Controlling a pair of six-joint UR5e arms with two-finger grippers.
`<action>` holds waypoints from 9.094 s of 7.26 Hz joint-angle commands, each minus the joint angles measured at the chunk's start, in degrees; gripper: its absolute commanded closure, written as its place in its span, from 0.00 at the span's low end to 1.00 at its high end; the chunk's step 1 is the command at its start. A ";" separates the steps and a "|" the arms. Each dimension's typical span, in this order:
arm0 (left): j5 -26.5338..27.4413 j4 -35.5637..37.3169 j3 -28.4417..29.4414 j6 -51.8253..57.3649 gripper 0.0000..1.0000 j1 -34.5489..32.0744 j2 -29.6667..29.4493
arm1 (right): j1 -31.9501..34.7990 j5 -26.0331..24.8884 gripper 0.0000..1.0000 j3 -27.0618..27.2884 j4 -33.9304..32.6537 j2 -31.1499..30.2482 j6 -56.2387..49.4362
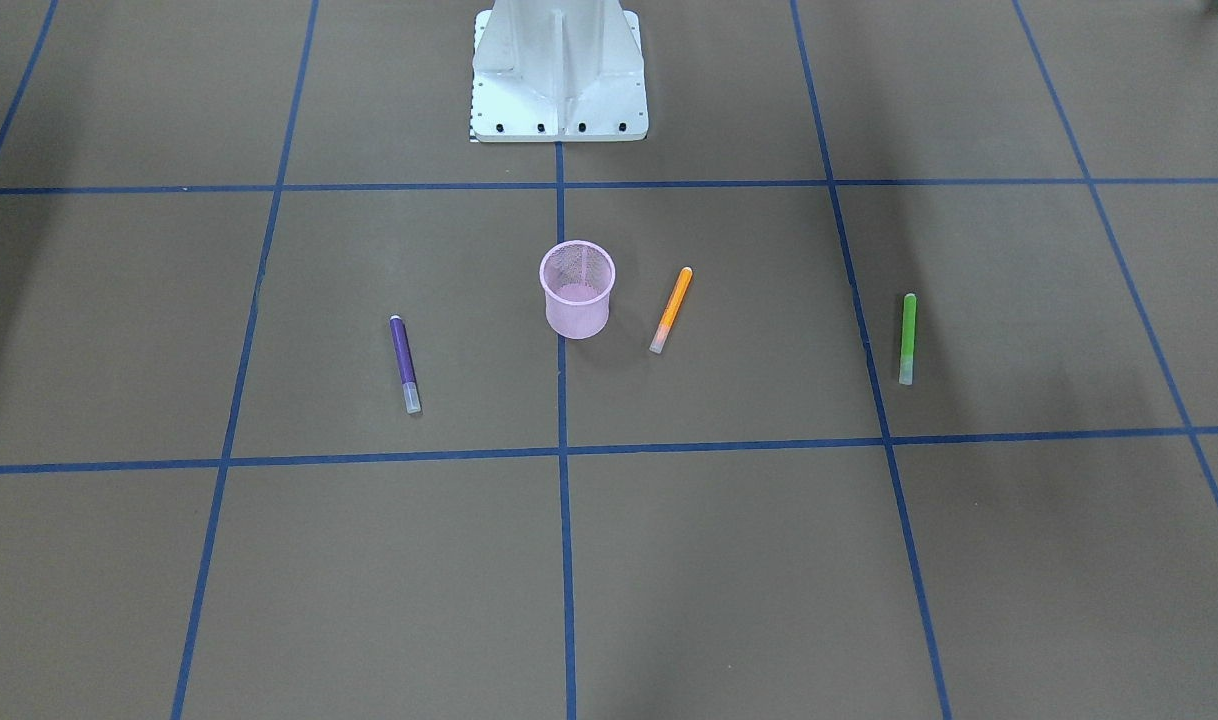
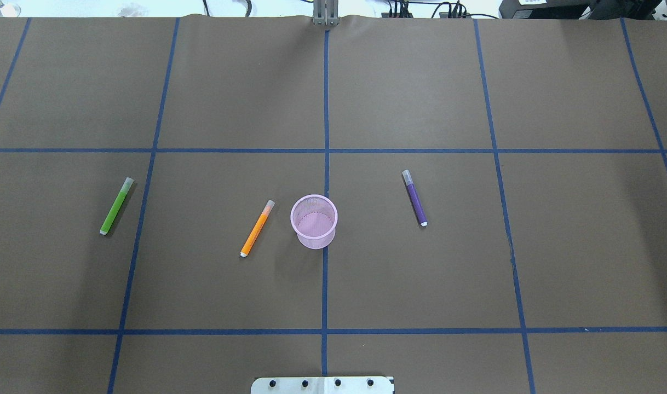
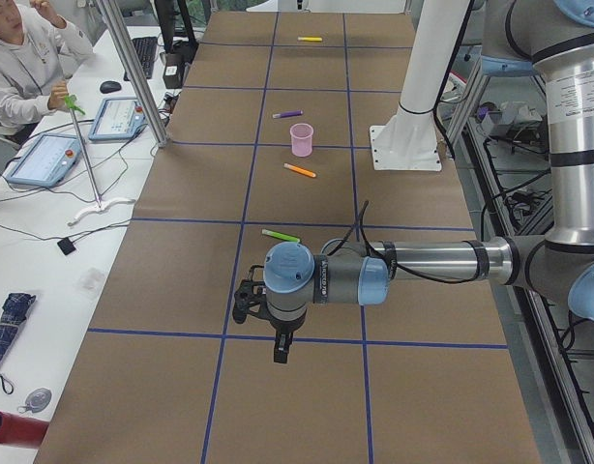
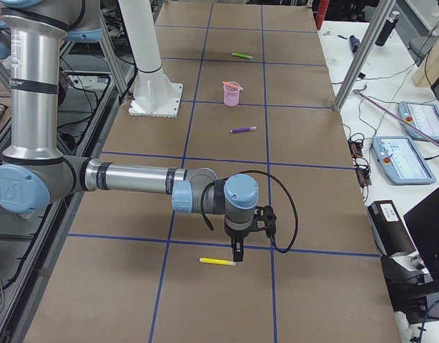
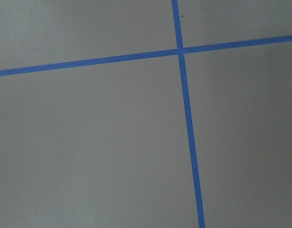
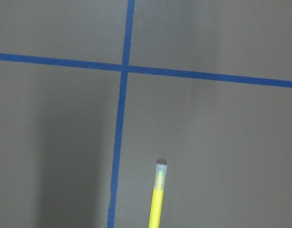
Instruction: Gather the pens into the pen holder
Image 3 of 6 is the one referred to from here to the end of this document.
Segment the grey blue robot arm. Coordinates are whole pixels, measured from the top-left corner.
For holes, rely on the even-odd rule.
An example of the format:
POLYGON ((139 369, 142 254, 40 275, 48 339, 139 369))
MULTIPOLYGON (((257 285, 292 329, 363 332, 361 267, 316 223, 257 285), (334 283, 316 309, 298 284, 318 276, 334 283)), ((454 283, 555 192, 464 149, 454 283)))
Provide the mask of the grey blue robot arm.
POLYGON ((390 282, 492 279, 537 292, 594 321, 594 1, 489 1, 483 71, 540 75, 546 83, 553 225, 545 235, 488 242, 328 242, 319 253, 274 245, 259 281, 235 294, 236 322, 268 321, 285 363, 311 304, 378 305, 390 282))

